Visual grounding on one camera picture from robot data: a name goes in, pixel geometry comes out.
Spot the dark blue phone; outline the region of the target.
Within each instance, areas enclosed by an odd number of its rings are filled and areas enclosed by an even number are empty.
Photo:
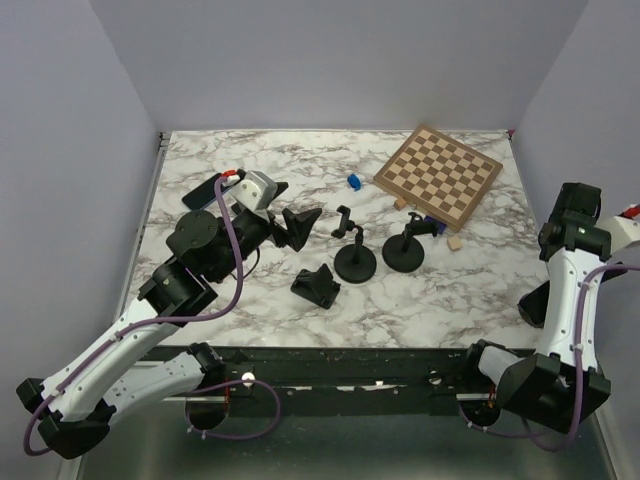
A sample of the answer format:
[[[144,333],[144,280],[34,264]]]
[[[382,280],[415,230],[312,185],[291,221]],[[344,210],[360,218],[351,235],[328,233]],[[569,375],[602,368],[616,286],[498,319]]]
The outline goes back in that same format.
[[[191,211],[206,208],[216,199],[214,185],[219,177],[220,173],[215,173],[213,176],[203,181],[196,188],[182,197],[182,203]]]

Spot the black round-base phone stand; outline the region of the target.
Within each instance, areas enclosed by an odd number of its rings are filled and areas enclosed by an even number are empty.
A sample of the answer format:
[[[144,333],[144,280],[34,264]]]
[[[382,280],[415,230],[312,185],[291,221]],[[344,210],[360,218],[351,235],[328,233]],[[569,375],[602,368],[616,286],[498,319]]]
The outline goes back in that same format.
[[[341,215],[339,225],[331,232],[337,239],[345,237],[347,232],[356,231],[354,242],[342,247],[335,255],[334,269],[337,275],[347,283],[362,284],[369,281],[377,269],[377,260],[371,249],[364,245],[364,229],[350,219],[351,210],[340,205],[337,212]]]

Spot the black ball-joint phone stand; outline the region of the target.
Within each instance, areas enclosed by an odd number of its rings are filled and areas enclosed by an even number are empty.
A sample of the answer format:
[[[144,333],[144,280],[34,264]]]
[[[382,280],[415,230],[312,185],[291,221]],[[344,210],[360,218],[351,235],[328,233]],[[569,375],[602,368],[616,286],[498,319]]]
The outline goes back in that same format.
[[[424,261],[424,248],[416,239],[417,236],[425,234],[430,234],[432,237],[438,236],[436,225],[425,222],[425,216],[410,212],[409,217],[410,220],[405,224],[403,232],[389,237],[382,248],[385,264],[400,273],[413,272]]]

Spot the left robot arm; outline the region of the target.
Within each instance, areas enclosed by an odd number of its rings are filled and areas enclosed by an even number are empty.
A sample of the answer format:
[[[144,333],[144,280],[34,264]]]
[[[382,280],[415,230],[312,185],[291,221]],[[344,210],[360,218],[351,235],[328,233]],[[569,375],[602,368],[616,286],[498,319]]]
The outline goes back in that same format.
[[[140,287],[120,318],[57,373],[18,385],[18,398],[31,414],[24,452],[74,459],[97,446],[116,423],[150,404],[224,387],[224,363],[206,343],[145,373],[132,368],[187,324],[229,314],[243,290],[246,257],[267,240],[300,251],[321,213],[319,208],[298,214],[285,209],[283,225],[247,209],[236,217],[226,210],[219,216],[195,210],[181,217],[167,239],[171,257]]]

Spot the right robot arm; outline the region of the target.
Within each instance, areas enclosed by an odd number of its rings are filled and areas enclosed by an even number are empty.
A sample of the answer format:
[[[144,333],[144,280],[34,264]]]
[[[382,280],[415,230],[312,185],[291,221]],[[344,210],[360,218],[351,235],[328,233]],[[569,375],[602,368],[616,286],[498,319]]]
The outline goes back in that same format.
[[[469,390],[489,385],[487,404],[571,437],[610,396],[611,383],[595,352],[595,321],[601,285],[631,271],[614,253],[639,242],[638,206],[601,219],[601,191],[583,183],[562,186],[538,235],[547,282],[518,304],[524,319],[542,329],[533,353],[519,356],[505,346],[479,341],[460,367]]]

